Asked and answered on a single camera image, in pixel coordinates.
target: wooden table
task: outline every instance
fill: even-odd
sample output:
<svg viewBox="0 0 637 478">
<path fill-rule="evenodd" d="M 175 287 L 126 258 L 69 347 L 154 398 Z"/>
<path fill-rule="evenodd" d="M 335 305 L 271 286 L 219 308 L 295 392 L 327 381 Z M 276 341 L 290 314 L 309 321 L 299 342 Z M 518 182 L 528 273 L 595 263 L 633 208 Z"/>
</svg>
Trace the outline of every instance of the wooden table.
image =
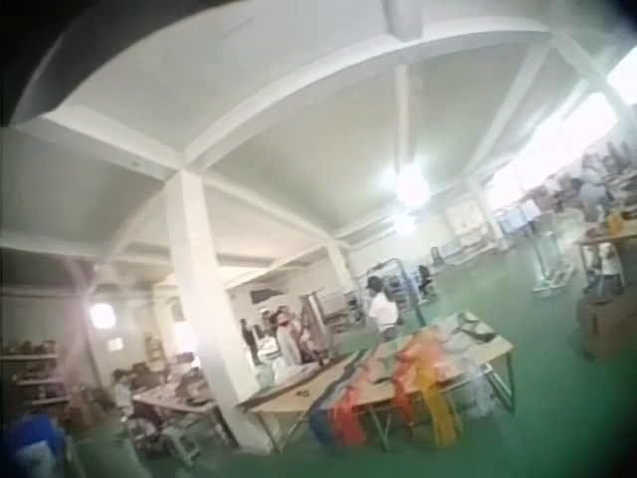
<svg viewBox="0 0 637 478">
<path fill-rule="evenodd" d="M 476 332 L 480 334 L 493 332 L 489 326 L 476 318 L 476 316 L 472 313 L 467 312 L 466 315 L 469 320 L 479 322 L 476 326 Z M 439 321 L 437 324 L 444 325 L 445 323 L 450 323 L 450 321 L 454 320 L 457 320 L 455 315 L 446 318 L 443 321 Z M 381 344 L 376 350 L 374 359 L 369 363 L 369 380 L 363 383 L 359 388 L 360 394 L 357 407 L 372 415 L 376 429 L 385 447 L 387 444 L 386 427 L 383 427 L 379 423 L 375 413 L 375 406 L 389 402 L 394 397 L 394 389 L 388 381 L 374 384 L 374 377 L 378 377 L 383 374 L 384 364 L 381 360 L 392 355 L 393 351 L 402 347 L 402 345 L 408 340 L 409 338 L 398 339 L 400 342 L 397 345 L 391 345 L 389 343 Z M 494 393 L 503 406 L 510 412 L 514 412 L 516 407 L 514 373 L 511 361 L 513 348 L 514 346 L 502 336 L 496 336 L 495 339 L 487 344 L 478 344 L 473 342 L 471 346 L 462 353 L 463 357 L 471 360 L 485 371 L 485 376 L 487 377 Z M 453 354 L 446 354 L 446 356 L 452 358 Z M 260 421 L 264 430 L 270 437 L 274 449 L 280 451 L 285 446 L 285 443 L 290 439 L 299 425 L 306 419 L 311 405 L 318 397 L 320 397 L 331 383 L 338 380 L 343 375 L 345 367 L 353 360 L 353 357 L 354 355 L 349 356 L 324 373 L 321 373 L 316 378 L 300 384 L 299 386 L 294 386 L 295 381 L 300 380 L 293 377 L 287 383 L 287 387 L 290 388 L 288 391 L 258 405 L 244 407 L 245 411 L 256 415 L 257 419 Z M 500 378 L 491 366 L 491 363 L 494 360 L 500 358 L 506 359 L 508 384 Z M 448 360 L 445 367 L 445 375 L 448 379 L 445 381 L 444 386 L 441 387 L 440 391 L 444 393 L 448 391 L 448 389 L 457 388 L 457 383 L 455 383 L 455 381 L 460 379 L 463 374 L 464 371 L 458 366 L 456 361 L 453 361 L 452 359 Z M 413 383 L 413 370 L 406 376 L 405 384 L 406 391 L 408 393 L 416 394 L 417 388 Z M 295 424 L 283 437 L 281 443 L 278 442 L 268 427 L 267 421 L 264 418 L 265 414 L 294 414 L 297 416 Z"/>
<path fill-rule="evenodd" d="M 235 442 L 234 435 L 227 423 L 221 415 L 221 411 L 217 405 L 217 402 L 212 396 L 212 392 L 208 389 L 206 392 L 202 392 L 198 397 L 208 399 L 205 403 L 200 405 L 191 405 L 186 402 L 185 399 L 177 397 L 175 395 L 176 383 L 166 383 L 164 385 L 151 388 L 146 391 L 135 394 L 132 399 L 139 403 L 150 405 L 154 408 L 160 408 L 162 410 L 168 410 L 177 413 L 188 413 L 198 415 L 201 418 L 208 421 L 212 428 L 212 432 L 216 439 L 224 444 L 233 445 Z"/>
</svg>

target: chair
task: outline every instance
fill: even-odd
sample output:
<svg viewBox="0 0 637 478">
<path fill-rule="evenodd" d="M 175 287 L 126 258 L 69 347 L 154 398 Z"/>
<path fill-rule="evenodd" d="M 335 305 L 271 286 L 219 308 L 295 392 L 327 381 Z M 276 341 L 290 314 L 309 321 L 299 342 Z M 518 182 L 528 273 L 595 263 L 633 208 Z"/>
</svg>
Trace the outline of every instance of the chair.
<svg viewBox="0 0 637 478">
<path fill-rule="evenodd" d="M 176 456 L 188 466 L 191 466 L 192 460 L 201 453 L 197 442 L 186 436 L 183 430 L 176 426 L 165 427 L 161 431 L 161 436 L 170 454 Z"/>
</svg>

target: ceiling light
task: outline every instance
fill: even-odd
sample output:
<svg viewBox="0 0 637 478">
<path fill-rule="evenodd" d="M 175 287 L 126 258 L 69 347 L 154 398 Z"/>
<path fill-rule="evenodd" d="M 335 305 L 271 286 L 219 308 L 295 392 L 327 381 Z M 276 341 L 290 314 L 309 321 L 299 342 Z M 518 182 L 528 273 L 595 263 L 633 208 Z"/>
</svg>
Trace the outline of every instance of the ceiling light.
<svg viewBox="0 0 637 478">
<path fill-rule="evenodd" d="M 394 230 L 401 236 L 407 236 L 416 230 L 414 217 L 406 211 L 399 212 L 392 219 L 394 222 Z"/>
<path fill-rule="evenodd" d="M 398 199 L 406 207 L 421 206 L 431 197 L 429 184 L 415 163 L 400 170 L 396 180 Z"/>
</svg>

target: box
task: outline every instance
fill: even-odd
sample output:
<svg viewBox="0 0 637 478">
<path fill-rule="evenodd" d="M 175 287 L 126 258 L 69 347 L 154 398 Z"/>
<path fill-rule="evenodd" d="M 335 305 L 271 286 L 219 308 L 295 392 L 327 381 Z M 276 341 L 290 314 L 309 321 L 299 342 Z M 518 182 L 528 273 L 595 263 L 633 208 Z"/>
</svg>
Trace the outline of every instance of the box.
<svg viewBox="0 0 637 478">
<path fill-rule="evenodd" d="M 595 357 L 605 357 L 637 336 L 637 293 L 627 290 L 607 304 L 587 298 L 577 303 L 577 321 L 585 346 Z"/>
</svg>

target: pillar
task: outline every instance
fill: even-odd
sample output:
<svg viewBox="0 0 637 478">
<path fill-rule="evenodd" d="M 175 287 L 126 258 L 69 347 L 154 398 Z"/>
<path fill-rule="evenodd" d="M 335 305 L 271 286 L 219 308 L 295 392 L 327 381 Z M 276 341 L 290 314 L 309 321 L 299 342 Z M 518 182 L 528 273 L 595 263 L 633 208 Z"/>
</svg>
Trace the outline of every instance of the pillar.
<svg viewBox="0 0 637 478">
<path fill-rule="evenodd" d="M 328 242 L 325 248 L 327 249 L 327 254 L 329 255 L 329 261 L 336 271 L 338 283 L 342 288 L 350 290 L 352 288 L 352 277 L 349 273 L 349 267 L 347 266 L 347 261 L 342 254 L 340 246 L 338 245 L 338 243 L 332 241 Z"/>
<path fill-rule="evenodd" d="M 264 430 L 237 408 L 259 385 L 219 273 L 203 179 L 179 171 L 166 182 L 165 193 L 170 255 L 202 372 L 240 447 L 268 452 Z"/>
<path fill-rule="evenodd" d="M 491 210 L 491 206 L 487 202 L 487 196 L 485 195 L 485 191 L 482 190 L 478 181 L 474 178 L 467 179 L 467 187 L 469 187 L 469 191 L 478 202 L 478 207 L 480 207 L 480 212 L 482 212 L 483 217 L 489 224 L 491 231 L 494 235 L 494 240 L 499 246 L 503 245 L 503 240 L 505 238 L 505 234 L 500 227 L 500 223 L 494 212 Z"/>
<path fill-rule="evenodd" d="M 171 299 L 165 296 L 162 297 L 157 287 L 154 287 L 152 291 L 152 315 L 157 323 L 163 351 L 168 358 L 174 357 L 178 352 L 171 308 Z"/>
</svg>

